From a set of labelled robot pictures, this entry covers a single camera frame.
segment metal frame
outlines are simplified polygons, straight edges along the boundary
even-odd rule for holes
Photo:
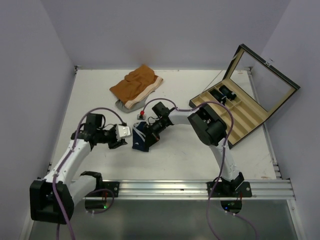
[[[119,180],[117,200],[207,200],[207,182],[212,180]],[[252,197],[245,200],[294,200],[290,180],[249,180]],[[101,197],[86,197],[101,200]],[[215,197],[213,201],[234,200]]]

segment gray floor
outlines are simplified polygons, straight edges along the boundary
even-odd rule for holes
[[[218,201],[212,202],[211,218],[222,239],[254,240],[250,225],[225,215]],[[77,240],[211,240],[206,222],[206,202],[191,200],[115,200],[112,208],[93,218],[83,202],[75,209],[71,223]],[[244,201],[240,212],[254,223],[261,240],[295,240],[297,236],[287,202]],[[56,224],[35,222],[30,240],[55,240]],[[60,240],[69,240],[64,225]]]

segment white table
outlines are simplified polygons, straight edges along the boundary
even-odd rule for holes
[[[115,106],[116,97],[109,88],[128,74],[126,70],[79,70],[72,89],[67,112],[52,160],[55,165],[66,151],[71,134],[76,130],[81,117],[96,107],[111,108],[120,114],[130,126],[137,122],[139,110],[124,113]],[[168,98],[179,108],[189,108],[191,98],[201,93],[220,70],[156,70],[164,79],[163,84],[149,97]],[[225,71],[211,86],[222,80]],[[236,79],[247,92],[252,89],[246,71],[238,71]],[[162,101],[169,108],[171,103]],[[146,114],[153,116],[148,105]],[[107,123],[119,123],[116,116],[108,111],[97,111],[106,116]],[[109,180],[207,180],[219,173],[217,162],[210,151],[196,136],[191,126],[175,125],[168,127],[160,135],[161,140],[150,148],[150,152],[132,149],[132,138],[128,145],[108,149],[108,145],[95,146],[78,169],[75,179],[83,171],[102,173]],[[263,128],[246,137],[232,150],[231,154],[247,180],[276,179],[272,158]]]

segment display case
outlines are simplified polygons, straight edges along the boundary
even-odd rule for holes
[[[254,70],[255,85],[263,86],[265,94],[272,95],[272,101],[258,102],[240,87],[241,84],[234,76],[237,74],[237,68],[244,67]],[[246,45],[241,44],[222,81],[192,98],[189,105],[196,107],[209,101],[225,105],[231,111],[234,119],[234,126],[228,138],[229,146],[233,147],[270,118],[299,88],[299,85]],[[228,131],[231,126],[228,112],[217,104],[209,103],[209,105],[226,123]]]

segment dark blue cloth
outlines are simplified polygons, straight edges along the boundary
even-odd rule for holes
[[[145,121],[141,121],[133,124],[132,148],[142,152],[149,152],[149,147],[146,147],[145,145],[146,135],[143,133],[145,124],[147,124],[147,122]]]

